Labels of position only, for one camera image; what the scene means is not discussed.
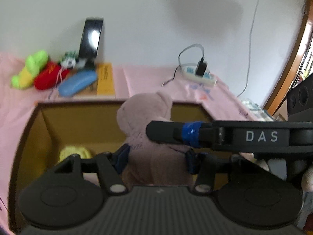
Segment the black phone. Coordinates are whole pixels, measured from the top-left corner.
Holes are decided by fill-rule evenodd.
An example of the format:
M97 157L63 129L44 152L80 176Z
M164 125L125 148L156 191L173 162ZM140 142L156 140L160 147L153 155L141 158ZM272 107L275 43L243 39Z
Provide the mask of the black phone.
M103 18L87 18L81 37L79 58L95 59L98 53Z

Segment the green and yellow plush toy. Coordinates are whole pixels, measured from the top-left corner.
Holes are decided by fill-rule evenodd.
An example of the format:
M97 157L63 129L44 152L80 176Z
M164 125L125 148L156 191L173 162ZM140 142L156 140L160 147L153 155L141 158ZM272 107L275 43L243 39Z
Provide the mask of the green and yellow plush toy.
M11 83L14 88L25 89L30 87L35 77L45 67L49 59L46 51L40 50L37 53L30 55L26 58L25 67L18 75L11 78Z

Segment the black speaker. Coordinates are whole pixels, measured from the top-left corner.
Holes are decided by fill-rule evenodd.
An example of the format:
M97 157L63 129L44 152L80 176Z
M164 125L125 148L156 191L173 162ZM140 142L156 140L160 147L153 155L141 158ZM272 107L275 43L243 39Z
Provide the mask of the black speaker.
M313 122L313 74L287 93L288 122Z

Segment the yellow object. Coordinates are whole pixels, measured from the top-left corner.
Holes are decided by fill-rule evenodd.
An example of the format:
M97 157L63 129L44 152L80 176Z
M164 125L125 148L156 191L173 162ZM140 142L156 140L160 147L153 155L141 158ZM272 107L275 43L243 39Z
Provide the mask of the yellow object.
M40 50L37 53L28 56L25 61L25 67L18 75L14 75L11 79L12 86L17 89L30 87L35 77L45 67L49 59L46 51Z
M92 154L85 147L67 146L60 151L59 162L63 161L72 154L79 154L82 159L92 158Z
M102 63L97 68L97 95L115 96L112 64Z

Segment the white lettering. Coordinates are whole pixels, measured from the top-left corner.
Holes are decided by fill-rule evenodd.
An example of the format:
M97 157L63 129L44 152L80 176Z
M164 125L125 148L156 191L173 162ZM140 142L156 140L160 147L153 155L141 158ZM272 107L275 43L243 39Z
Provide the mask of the white lettering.
M271 139L271 142L276 142L277 141L277 132L276 131L273 131L272 132L272 139Z
M264 131L261 132L261 135L260 135L260 138L259 138L258 142L260 142L260 140L264 140L264 142L266 142Z
M246 141L253 141L254 133L253 131L247 131Z

